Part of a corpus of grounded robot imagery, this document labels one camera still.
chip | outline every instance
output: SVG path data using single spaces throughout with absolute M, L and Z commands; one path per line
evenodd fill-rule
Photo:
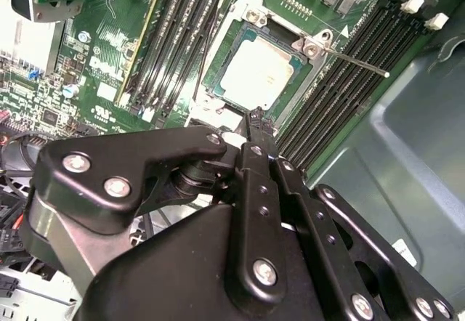
M 58 122 L 58 114 L 52 112 L 51 110 L 45 109 L 44 114 L 42 114 L 42 121 L 48 123 L 49 125 L 56 126 Z

white sticker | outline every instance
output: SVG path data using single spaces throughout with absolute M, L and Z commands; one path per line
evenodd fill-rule
M 408 249 L 407 244 L 405 243 L 404 239 L 397 240 L 392 247 L 400 253 L 402 257 L 412 266 L 416 266 L 416 259 Z
M 113 102 L 116 96 L 116 92 L 117 90 L 114 87 L 111 87 L 105 83 L 100 83 L 99 89 L 97 90 L 97 96 Z

bolt head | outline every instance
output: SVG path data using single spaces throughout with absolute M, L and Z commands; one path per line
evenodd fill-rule
M 131 186 L 127 181 L 121 178 L 113 177 L 107 179 L 103 185 L 109 196 L 114 198 L 124 198 L 131 192 Z
M 323 194 L 328 198 L 328 199 L 335 199 L 336 197 L 334 196 L 333 192 L 331 192 L 327 188 L 323 188 Z
M 283 161 L 283 166 L 288 171 L 293 171 L 294 170 L 294 167 L 292 166 L 292 164 L 290 162 L 288 162 L 287 160 Z
M 371 308 L 370 303 L 366 300 L 366 298 L 360 294 L 354 294 L 352 296 L 352 303 L 354 304 L 354 308 L 357 313 L 365 320 L 372 320 L 374 313 L 373 309 Z
M 74 174 L 81 174 L 90 169 L 90 160 L 79 154 L 71 154 L 63 159 L 63 166 Z
M 252 150 L 252 152 L 254 152 L 255 154 L 257 155 L 262 155 L 262 150 L 260 149 L 260 147 L 257 147 L 256 145 L 253 145 L 250 147 L 250 149 Z
M 219 140 L 219 137 L 217 134 L 209 134 L 207 135 L 207 140 L 213 143 L 214 145 L 220 145 L 221 141 Z
M 434 305 L 436 306 L 436 309 L 444 315 L 445 318 L 450 319 L 450 312 L 441 301 L 435 300 Z
M 430 319 L 433 318 L 433 311 L 427 301 L 425 301 L 423 298 L 417 298 L 416 305 L 424 316 L 429 317 Z
M 275 268 L 263 259 L 257 259 L 254 262 L 254 274 L 257 280 L 265 286 L 273 286 L 278 279 Z

capacitor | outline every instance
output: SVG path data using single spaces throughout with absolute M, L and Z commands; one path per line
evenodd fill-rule
M 87 32 L 80 32 L 78 34 L 78 40 L 81 42 L 81 43 L 85 43 L 85 44 L 88 44 L 90 43 L 90 41 L 92 40 L 91 36 L 89 33 Z
M 71 99 L 79 94 L 79 86 L 76 84 L 64 85 L 62 94 L 65 98 Z

green circuit board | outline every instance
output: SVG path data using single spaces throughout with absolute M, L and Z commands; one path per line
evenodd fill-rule
M 20 60 L 8 62 L 3 57 L 0 69 L 3 73 L 3 79 L 0 80 L 0 108 L 11 112 L 10 127 L 17 130 L 38 129 L 58 136 L 75 136 L 76 126 L 73 124 L 76 121 L 89 126 L 93 134 L 170 128 L 189 123 L 193 90 L 202 62 L 201 40 L 205 38 L 204 35 L 199 35 L 196 39 L 193 34 L 190 40 L 186 36 L 185 43 L 179 42 L 182 45 L 180 48 L 175 47 L 177 38 L 163 38 L 171 43 L 164 45 L 161 54 L 169 54 L 171 57 L 166 58 L 177 60 L 171 64 L 168 60 L 157 62 L 160 67 L 157 73 L 169 75 L 165 75 L 166 87 L 160 90 L 156 99 L 156 95 L 152 94 L 155 87 L 149 87 L 144 96 L 139 95 L 136 86 L 132 86 L 134 81 L 139 80 L 144 60 L 152 51 L 150 47 L 161 38 L 158 35 L 163 21 L 171 15 L 166 10 L 170 1 L 172 0 L 87 0 L 79 15 L 62 22 L 60 47 L 51 73 L 40 73 L 31 78 L 30 64 Z M 186 20 L 197 22 L 185 28 L 191 32 L 197 29 L 199 34 L 205 31 L 207 25 L 206 20 L 195 9 L 197 5 L 200 7 L 201 1 L 192 0 L 191 4 L 180 1 L 178 5 L 178 11 L 186 6 L 183 12 L 179 12 L 180 15 L 184 15 Z M 212 27 L 214 34 L 218 34 L 231 7 L 237 1 L 222 0 Z M 461 0 L 431 1 L 438 9 L 450 14 Z M 263 0 L 263 6 L 309 35 L 314 36 L 325 29 L 331 30 L 331 47 L 343 51 L 378 0 L 354 0 L 348 10 L 341 12 L 339 8 L 342 2 L 343 0 Z M 210 4 L 209 11 L 214 9 Z M 170 27 L 175 33 L 178 32 L 176 34 L 179 38 L 184 39 L 185 28 L 179 25 L 182 22 L 184 21 L 181 18 L 175 19 Z M 208 53 L 211 61 L 202 80 L 207 93 L 216 99 L 223 98 L 222 73 L 240 45 L 245 40 L 253 41 L 257 37 L 265 38 L 271 43 L 274 39 L 267 31 L 251 27 L 243 20 L 235 20 L 231 24 L 218 49 Z M 412 46 L 408 58 L 414 57 L 427 40 L 426 36 L 419 39 Z M 294 69 L 284 90 L 267 111 L 273 120 L 288 111 L 286 123 L 282 124 L 284 130 L 303 104 L 301 101 L 298 105 L 289 107 L 289 102 L 304 85 L 312 66 L 305 62 L 302 54 L 293 52 L 289 44 L 279 44 L 279 41 L 276 44 L 283 53 L 289 54 Z M 328 56 L 322 73 L 334 60 L 334 57 Z M 379 90 L 373 93 L 369 102 L 374 103 L 407 64 L 408 61 L 403 60 L 399 69 L 392 71 L 389 81 L 384 81 Z M 181 89 L 176 92 L 181 78 Z M 312 82 L 317 83 L 321 78 L 322 74 L 316 75 Z M 78 90 L 71 98 L 63 93 L 65 89 L 76 88 Z M 241 104 L 228 99 L 225 102 L 237 114 L 246 111 Z M 147 114 L 151 107 L 155 107 L 155 111 Z

